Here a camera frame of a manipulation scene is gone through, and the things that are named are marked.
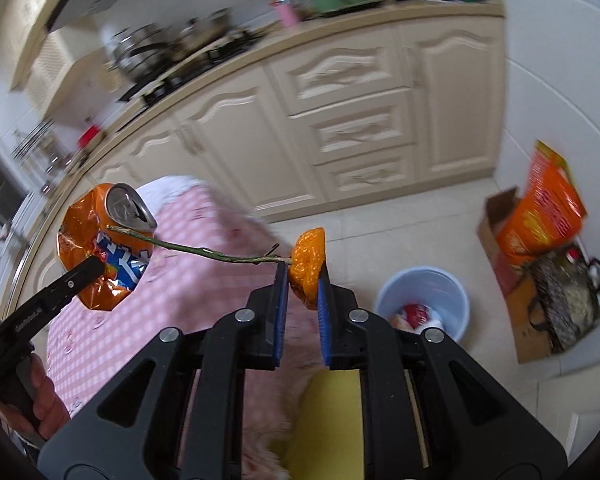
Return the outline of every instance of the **cardboard box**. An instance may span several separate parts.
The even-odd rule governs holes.
[[[520,280],[495,237],[518,204],[517,193],[518,188],[514,187],[485,200],[477,234],[507,303],[518,362],[526,363],[548,357],[552,350],[548,333],[534,328],[545,319],[541,309],[531,312],[536,298],[533,280],[528,276]]]

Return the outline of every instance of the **pink utensil holder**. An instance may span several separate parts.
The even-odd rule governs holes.
[[[277,4],[275,7],[283,27],[293,27],[300,23],[292,4]]]

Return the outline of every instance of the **human hand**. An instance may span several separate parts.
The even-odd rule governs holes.
[[[31,354],[31,384],[36,389],[33,413],[40,420],[38,433],[45,440],[69,422],[69,412],[56,394],[53,381],[46,376],[42,360]],[[0,418],[22,436],[34,433],[31,423],[13,406],[0,402]]]

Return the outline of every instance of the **can lid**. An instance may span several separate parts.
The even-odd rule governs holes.
[[[153,232],[158,222],[138,192],[129,184],[114,184],[104,199],[105,211],[122,227],[136,231]]]

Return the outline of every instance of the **light blue bucket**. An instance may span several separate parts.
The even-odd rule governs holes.
[[[389,319],[403,306],[419,303],[435,310],[442,318],[445,332],[459,342],[469,325],[469,299],[461,283],[436,267],[402,270],[384,284],[374,312]]]

